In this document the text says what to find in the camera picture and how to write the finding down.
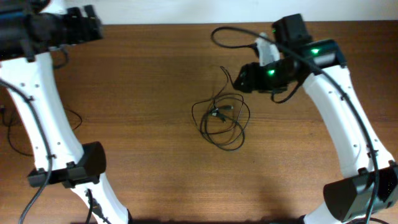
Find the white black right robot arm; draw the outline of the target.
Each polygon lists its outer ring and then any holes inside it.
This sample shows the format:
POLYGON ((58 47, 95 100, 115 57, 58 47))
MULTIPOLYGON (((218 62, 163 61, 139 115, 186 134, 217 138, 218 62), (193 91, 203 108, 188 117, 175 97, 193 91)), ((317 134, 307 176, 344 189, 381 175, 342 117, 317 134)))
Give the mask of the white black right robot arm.
POLYGON ((282 93, 295 82, 318 108, 338 153, 343 179, 326 184, 323 203, 300 223, 368 223, 397 203, 397 162, 382 145, 354 91, 334 40, 314 41, 300 14, 273 23, 274 43, 256 40, 258 62, 242 67, 234 88, 282 93))

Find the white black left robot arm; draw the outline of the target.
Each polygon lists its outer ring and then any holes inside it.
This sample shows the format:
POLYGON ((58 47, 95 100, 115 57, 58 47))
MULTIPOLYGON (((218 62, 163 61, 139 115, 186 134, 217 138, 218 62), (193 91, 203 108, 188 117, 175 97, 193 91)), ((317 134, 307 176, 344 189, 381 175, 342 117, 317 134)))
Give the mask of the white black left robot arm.
POLYGON ((1 2, 1 86, 10 94, 27 131, 35 160, 28 176, 38 193, 62 184, 100 223, 131 223, 106 176, 100 142, 80 143, 60 100, 51 53, 103 38, 92 5, 63 1, 1 2))

